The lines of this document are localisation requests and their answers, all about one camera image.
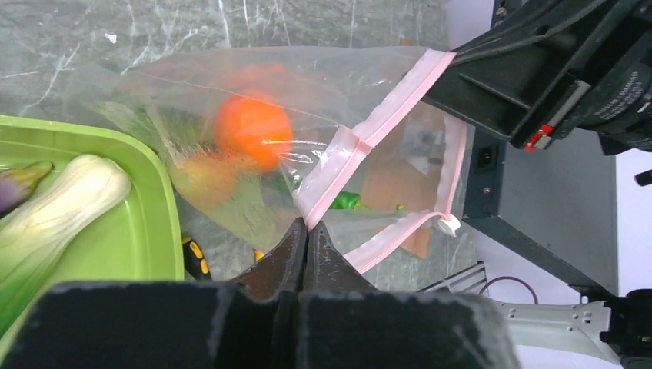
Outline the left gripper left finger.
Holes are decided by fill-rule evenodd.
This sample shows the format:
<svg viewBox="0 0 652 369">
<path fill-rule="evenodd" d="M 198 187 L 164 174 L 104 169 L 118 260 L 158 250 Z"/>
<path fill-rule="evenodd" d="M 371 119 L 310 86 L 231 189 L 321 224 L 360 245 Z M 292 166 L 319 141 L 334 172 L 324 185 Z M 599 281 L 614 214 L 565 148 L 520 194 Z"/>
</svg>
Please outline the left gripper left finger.
<svg viewBox="0 0 652 369">
<path fill-rule="evenodd" d="M 47 291 L 3 368 L 290 368 L 308 246 L 295 220 L 230 281 L 69 282 Z"/>
</svg>

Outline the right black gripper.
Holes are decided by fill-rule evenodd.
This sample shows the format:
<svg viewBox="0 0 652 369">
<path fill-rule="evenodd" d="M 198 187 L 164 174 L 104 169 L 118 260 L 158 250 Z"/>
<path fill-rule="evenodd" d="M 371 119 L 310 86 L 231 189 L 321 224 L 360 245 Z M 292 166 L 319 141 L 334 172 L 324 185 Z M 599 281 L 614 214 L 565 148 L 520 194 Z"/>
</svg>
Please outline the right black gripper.
<svg viewBox="0 0 652 369">
<path fill-rule="evenodd" d="M 576 128 L 651 150 L 651 3 L 527 1 L 456 48 L 424 102 L 526 151 Z"/>
</svg>

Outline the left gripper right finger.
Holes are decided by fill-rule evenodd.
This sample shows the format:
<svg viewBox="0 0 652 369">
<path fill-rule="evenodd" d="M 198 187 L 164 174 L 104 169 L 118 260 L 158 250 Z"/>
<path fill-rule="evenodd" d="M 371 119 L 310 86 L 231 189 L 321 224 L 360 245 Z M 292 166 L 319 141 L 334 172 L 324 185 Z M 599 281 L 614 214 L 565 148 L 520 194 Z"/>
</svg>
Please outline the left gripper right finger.
<svg viewBox="0 0 652 369">
<path fill-rule="evenodd" d="M 309 234 L 307 284 L 298 296 L 297 368 L 518 368 L 497 305 L 450 292 L 328 291 L 334 265 L 323 223 Z"/>
</svg>

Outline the clear zip top bag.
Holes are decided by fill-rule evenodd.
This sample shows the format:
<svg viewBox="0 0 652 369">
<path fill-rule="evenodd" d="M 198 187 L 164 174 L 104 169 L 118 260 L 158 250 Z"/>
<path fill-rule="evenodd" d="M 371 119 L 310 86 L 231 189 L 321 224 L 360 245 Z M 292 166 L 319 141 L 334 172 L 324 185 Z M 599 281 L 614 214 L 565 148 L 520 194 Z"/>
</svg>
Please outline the clear zip top bag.
<svg viewBox="0 0 652 369">
<path fill-rule="evenodd" d="M 124 132 L 165 164 L 216 278 L 267 255 L 292 221 L 323 223 L 334 247 L 375 287 L 417 290 L 456 268 L 465 243 L 459 212 L 468 163 L 467 125 L 424 102 L 454 60 L 427 47 L 229 48 L 170 55 L 112 71 L 76 69 L 64 94 L 78 122 Z M 294 141 L 273 171 L 215 143 L 215 114 L 233 95 L 265 94 L 291 120 Z M 389 211 L 328 210 L 340 191 L 361 194 L 368 155 L 406 119 L 439 120 L 445 149 L 437 200 L 390 224 Z M 292 188 L 284 179 L 297 176 Z"/>
</svg>

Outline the orange fruit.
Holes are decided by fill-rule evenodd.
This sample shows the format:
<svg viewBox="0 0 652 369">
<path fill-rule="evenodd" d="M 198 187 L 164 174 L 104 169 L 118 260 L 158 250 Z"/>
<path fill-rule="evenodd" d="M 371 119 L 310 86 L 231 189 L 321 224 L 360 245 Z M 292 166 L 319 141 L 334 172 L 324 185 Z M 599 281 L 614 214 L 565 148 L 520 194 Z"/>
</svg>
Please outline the orange fruit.
<svg viewBox="0 0 652 369">
<path fill-rule="evenodd" d="M 226 98 L 215 114 L 214 136 L 222 151 L 248 156 L 261 172 L 275 170 L 294 141 L 288 113 L 265 94 Z"/>
</svg>

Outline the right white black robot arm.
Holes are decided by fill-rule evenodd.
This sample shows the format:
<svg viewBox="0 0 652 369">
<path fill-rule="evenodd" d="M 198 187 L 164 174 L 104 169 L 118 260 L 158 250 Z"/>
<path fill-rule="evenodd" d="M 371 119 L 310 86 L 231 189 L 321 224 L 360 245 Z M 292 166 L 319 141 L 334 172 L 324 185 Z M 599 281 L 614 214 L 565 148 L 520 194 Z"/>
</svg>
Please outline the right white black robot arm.
<svg viewBox="0 0 652 369">
<path fill-rule="evenodd" d="M 424 101 L 474 126 L 463 219 L 577 291 L 500 306 L 516 344 L 651 366 L 651 292 L 617 293 L 618 154 L 651 150 L 649 1 L 496 1 Z"/>
</svg>

